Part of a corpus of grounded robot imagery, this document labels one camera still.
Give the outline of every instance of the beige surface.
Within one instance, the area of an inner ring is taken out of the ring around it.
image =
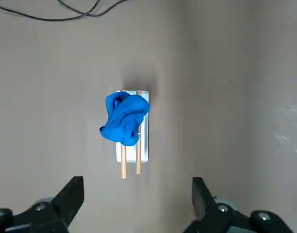
[[[152,96],[150,159],[125,180],[98,132],[121,88]],[[23,211],[73,175],[86,200],[71,232],[182,232],[192,176],[297,232],[297,1],[132,0],[68,23],[0,13],[0,206]]]

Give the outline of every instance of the wooden dowel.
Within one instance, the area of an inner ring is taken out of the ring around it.
[[[121,144],[121,178],[127,178],[127,148]]]
[[[142,96],[142,91],[138,90],[137,95]],[[141,134],[141,125],[139,127],[139,140],[137,142],[137,159],[136,159],[136,170],[137,170],[137,175],[140,175],[140,170],[141,170],[141,151],[142,151],[142,146],[141,146],[141,141],[142,141],[142,134]]]

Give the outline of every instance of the white plate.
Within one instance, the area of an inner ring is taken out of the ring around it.
[[[130,95],[136,95],[137,91],[126,91]],[[148,91],[142,91],[142,97],[149,103]],[[148,113],[144,117],[144,121],[141,124],[141,162],[146,163],[148,161]],[[135,163],[137,156],[137,146],[126,147],[127,163]],[[117,162],[121,163],[121,144],[116,143],[116,156]]]

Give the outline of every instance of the blue cloth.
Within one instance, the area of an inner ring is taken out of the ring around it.
[[[139,95],[115,92],[105,100],[108,121],[100,128],[101,135],[125,146],[137,143],[139,126],[149,111],[149,103]]]

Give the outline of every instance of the black cable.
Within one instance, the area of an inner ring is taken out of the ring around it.
[[[23,12],[20,12],[20,11],[12,10],[12,9],[9,9],[9,8],[3,7],[3,6],[0,6],[0,10],[7,11],[7,12],[10,12],[10,13],[19,15],[19,16],[24,16],[24,17],[27,17],[27,18],[32,18],[32,19],[35,19],[35,20],[40,20],[40,21],[63,22],[63,21],[71,21],[71,20],[80,19],[80,18],[83,18],[85,16],[91,16],[91,17],[103,16],[104,14],[106,14],[107,12],[109,12],[110,10],[112,10],[113,8],[115,8],[117,5],[123,3],[123,2],[125,2],[127,0],[120,0],[117,3],[113,4],[112,6],[110,6],[105,11],[103,11],[103,12],[101,12],[99,14],[96,14],[96,15],[90,14],[97,7],[97,5],[99,4],[100,1],[101,0],[97,0],[96,3],[93,5],[93,7],[91,9],[84,13],[84,12],[81,12],[81,11],[76,10],[75,8],[72,8],[71,6],[69,6],[66,3],[64,3],[62,0],[58,0],[58,2],[61,3],[63,6],[65,6],[68,9],[70,9],[70,10],[72,10],[72,11],[80,14],[79,16],[70,17],[70,18],[41,18],[41,17],[36,17],[36,16],[28,15],[28,14],[23,13]]]
[[[63,2],[62,0],[57,0],[60,4],[62,4],[63,6],[65,6],[66,8],[76,12],[76,13],[79,13],[79,14],[83,14],[84,12],[82,11],[78,11],[77,9],[67,5],[65,2]],[[125,1],[128,1],[128,0],[120,0],[118,2],[116,2],[115,4],[111,5],[110,7],[108,7],[106,10],[104,10],[103,12],[99,13],[99,14],[87,14],[87,16],[90,16],[90,17],[100,17],[100,16],[103,16],[105,15],[107,12],[109,12],[110,10],[112,10],[114,7],[116,7],[117,5],[125,2]]]

